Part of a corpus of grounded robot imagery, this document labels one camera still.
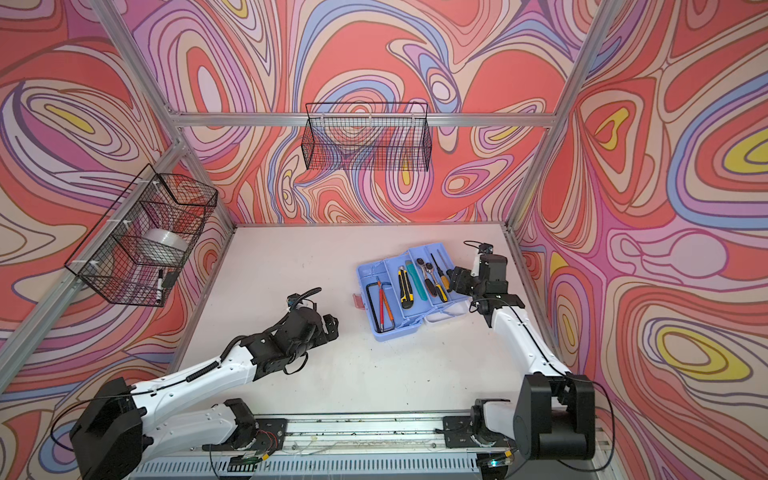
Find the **black yellow ratchet wrench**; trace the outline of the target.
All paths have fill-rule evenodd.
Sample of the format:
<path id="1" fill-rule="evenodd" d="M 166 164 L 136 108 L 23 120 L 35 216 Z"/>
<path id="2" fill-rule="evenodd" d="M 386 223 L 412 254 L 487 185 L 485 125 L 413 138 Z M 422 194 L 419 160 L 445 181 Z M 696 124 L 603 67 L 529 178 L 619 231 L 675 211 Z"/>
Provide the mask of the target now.
<path id="1" fill-rule="evenodd" d="M 425 264 L 426 271 L 435 287 L 436 296 L 443 302 L 446 303 L 448 301 L 447 294 L 445 293 L 445 290 L 443 289 L 442 285 L 440 284 L 440 281 L 435 275 L 435 269 L 432 263 L 427 262 Z"/>

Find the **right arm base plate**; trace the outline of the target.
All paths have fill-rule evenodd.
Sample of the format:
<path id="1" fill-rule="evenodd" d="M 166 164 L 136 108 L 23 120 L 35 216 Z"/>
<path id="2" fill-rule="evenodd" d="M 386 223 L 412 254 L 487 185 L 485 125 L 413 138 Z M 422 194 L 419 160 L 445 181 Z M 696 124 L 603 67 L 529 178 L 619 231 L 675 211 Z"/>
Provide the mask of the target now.
<path id="1" fill-rule="evenodd" d="M 447 448 L 509 448 L 515 442 L 499 433 L 491 432 L 479 425 L 470 415 L 448 415 L 442 418 L 442 425 L 434 432 L 443 437 Z"/>

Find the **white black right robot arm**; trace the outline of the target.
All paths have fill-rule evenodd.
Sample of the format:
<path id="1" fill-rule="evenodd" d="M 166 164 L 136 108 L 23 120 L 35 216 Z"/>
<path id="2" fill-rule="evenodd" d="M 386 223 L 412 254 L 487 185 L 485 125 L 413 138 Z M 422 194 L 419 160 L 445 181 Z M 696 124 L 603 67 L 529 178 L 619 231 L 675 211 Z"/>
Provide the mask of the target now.
<path id="1" fill-rule="evenodd" d="M 595 383 L 572 373 L 532 326 L 525 304 L 508 292 L 508 259 L 481 243 L 472 269 L 448 271 L 453 291 L 471 298 L 506 345 L 522 372 L 516 401 L 478 399 L 472 407 L 473 435 L 489 442 L 504 436 L 527 460 L 590 460 L 596 447 Z"/>

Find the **black red ratchet wrench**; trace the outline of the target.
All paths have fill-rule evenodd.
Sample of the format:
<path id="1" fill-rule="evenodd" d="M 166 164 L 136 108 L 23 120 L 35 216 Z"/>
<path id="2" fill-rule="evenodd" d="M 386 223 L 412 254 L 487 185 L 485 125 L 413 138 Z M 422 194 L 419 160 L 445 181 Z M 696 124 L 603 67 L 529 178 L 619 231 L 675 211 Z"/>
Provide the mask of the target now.
<path id="1" fill-rule="evenodd" d="M 434 298 L 439 298 L 439 293 L 436 284 L 434 283 L 434 277 L 432 275 L 432 265 L 426 262 L 423 258 L 417 258 L 417 264 L 422 270 L 424 277 L 424 283 L 430 295 Z"/>

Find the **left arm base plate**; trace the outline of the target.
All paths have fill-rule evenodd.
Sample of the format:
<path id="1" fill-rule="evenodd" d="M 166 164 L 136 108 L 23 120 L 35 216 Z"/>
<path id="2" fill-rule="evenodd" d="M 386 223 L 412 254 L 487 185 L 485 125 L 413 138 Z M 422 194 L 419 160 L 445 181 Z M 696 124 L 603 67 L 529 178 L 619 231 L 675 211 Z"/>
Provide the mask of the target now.
<path id="1" fill-rule="evenodd" d="M 287 418 L 256 418 L 250 424 L 238 426 L 224 445 L 233 450 L 274 453 L 283 448 L 287 426 Z"/>

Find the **orange handled screwdriver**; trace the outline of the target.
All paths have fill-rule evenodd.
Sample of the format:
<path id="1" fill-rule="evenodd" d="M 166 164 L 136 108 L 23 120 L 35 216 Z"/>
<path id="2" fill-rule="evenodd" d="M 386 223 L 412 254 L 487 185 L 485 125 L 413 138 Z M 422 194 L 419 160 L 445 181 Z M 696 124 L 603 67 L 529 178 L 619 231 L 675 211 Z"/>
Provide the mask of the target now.
<path id="1" fill-rule="evenodd" d="M 386 322 L 389 322 L 389 325 L 391 327 L 395 326 L 395 322 L 394 322 L 394 315 L 392 313 L 392 310 L 391 310 L 391 307 L 390 307 L 390 304 L 389 304 L 389 301 L 388 301 L 388 298 L 387 298 L 387 295 L 386 295 L 386 292 L 385 292 L 385 287 L 386 286 L 390 286 L 390 283 L 385 283 L 385 282 L 381 282 L 381 283 L 383 285 L 383 292 L 384 292 L 384 295 L 385 295 L 385 298 L 384 298 L 384 312 L 385 312 L 384 313 L 384 329 L 385 329 L 385 323 Z"/>

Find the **teal utility knife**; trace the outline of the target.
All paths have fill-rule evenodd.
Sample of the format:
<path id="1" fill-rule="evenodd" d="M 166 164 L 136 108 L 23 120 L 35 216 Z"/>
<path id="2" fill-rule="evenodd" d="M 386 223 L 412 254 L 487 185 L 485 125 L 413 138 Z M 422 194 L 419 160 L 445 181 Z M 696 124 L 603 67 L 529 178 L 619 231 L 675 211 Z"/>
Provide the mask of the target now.
<path id="1" fill-rule="evenodd" d="M 419 274 L 417 273 L 416 267 L 413 264 L 412 261 L 406 261 L 405 262 L 405 269 L 408 273 L 409 282 L 411 285 L 411 290 L 418 296 L 418 298 L 423 301 L 428 301 L 427 292 L 424 288 L 422 279 L 419 277 Z"/>

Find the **black yellow long screwdriver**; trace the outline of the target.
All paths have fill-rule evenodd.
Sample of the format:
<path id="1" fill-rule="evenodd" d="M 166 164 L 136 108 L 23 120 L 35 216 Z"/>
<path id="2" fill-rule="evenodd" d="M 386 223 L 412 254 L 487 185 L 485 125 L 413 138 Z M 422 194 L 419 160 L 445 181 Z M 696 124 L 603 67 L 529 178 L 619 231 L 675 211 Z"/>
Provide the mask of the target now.
<path id="1" fill-rule="evenodd" d="M 445 274 L 448 276 L 450 280 L 451 265 L 447 262 L 447 257 L 443 254 L 441 250 L 437 252 L 437 255 L 440 259 L 441 268 L 444 270 Z"/>

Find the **white and blue tool box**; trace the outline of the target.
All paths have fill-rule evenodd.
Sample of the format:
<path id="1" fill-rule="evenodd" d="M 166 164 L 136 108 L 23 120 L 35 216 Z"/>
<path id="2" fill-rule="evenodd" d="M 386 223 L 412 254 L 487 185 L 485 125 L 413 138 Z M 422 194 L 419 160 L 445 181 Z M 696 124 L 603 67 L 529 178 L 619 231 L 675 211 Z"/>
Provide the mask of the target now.
<path id="1" fill-rule="evenodd" d="M 356 274 L 371 331 L 379 342 L 468 313 L 470 300 L 448 286 L 455 266 L 442 243 L 362 264 Z"/>

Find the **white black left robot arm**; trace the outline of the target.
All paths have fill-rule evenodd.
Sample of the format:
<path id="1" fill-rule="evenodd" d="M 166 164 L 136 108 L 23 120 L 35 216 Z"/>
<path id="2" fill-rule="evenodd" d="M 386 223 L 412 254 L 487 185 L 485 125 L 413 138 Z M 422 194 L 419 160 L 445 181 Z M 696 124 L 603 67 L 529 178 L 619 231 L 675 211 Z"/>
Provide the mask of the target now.
<path id="1" fill-rule="evenodd" d="M 69 432 L 84 479 L 125 479 L 142 463 L 192 447 L 245 449 L 258 423 L 239 398 L 194 405 L 272 373 L 339 337 L 336 317 L 296 307 L 262 333 L 233 338 L 223 353 L 171 375 L 129 385 L 105 383 Z"/>

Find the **red handled screwdriver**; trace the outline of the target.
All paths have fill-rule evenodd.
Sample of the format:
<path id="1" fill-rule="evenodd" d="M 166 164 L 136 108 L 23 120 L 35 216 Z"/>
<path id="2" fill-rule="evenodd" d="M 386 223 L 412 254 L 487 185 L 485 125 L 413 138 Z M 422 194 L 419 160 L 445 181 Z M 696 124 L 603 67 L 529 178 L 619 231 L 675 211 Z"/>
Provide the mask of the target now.
<path id="1" fill-rule="evenodd" d="M 378 287 L 378 298 L 379 298 L 379 312 L 378 312 L 378 331 L 379 333 L 383 333 L 384 331 L 384 292 L 383 292 L 383 285 L 381 281 L 377 281 L 377 287 Z"/>

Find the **black hex key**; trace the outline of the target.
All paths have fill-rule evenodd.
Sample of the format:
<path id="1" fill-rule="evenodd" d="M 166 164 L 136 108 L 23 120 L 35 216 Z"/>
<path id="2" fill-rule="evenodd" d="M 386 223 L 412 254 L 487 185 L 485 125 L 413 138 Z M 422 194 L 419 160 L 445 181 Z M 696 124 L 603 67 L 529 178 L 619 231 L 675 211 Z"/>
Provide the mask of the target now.
<path id="1" fill-rule="evenodd" d="M 379 298 L 378 298 L 377 282 L 369 283 L 366 286 L 366 296 L 367 296 L 367 300 L 369 302 L 369 306 L 371 307 L 371 314 L 372 314 L 372 317 L 373 317 L 374 330 L 377 333 L 379 333 L 379 331 L 378 331 Z M 383 333 L 390 332 L 390 331 L 394 330 L 395 327 L 396 327 L 396 323 L 395 323 L 394 327 L 391 327 L 389 325 L 389 322 L 386 322 L 385 323 L 385 329 L 384 329 Z"/>

